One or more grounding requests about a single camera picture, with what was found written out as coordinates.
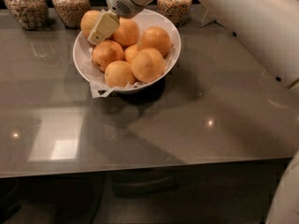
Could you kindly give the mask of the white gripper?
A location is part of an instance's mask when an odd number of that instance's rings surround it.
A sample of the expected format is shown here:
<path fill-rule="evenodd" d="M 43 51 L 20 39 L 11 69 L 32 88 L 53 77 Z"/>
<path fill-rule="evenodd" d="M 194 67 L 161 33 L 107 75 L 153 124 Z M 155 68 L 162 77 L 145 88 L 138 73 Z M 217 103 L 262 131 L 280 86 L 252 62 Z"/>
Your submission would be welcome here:
<path fill-rule="evenodd" d="M 106 0 L 108 11 L 101 10 L 87 40 L 98 45 L 109 39 L 120 27 L 119 17 L 131 19 L 153 0 Z"/>

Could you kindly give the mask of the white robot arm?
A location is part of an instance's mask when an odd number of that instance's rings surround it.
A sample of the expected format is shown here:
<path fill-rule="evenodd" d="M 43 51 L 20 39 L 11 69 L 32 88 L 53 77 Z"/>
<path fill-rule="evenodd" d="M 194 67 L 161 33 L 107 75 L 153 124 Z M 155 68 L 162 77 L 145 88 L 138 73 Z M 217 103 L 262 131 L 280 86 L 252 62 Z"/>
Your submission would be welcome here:
<path fill-rule="evenodd" d="M 153 0 L 106 0 L 110 12 L 132 18 Z M 294 99 L 299 99 L 299 0 L 198 0 L 263 65 Z"/>

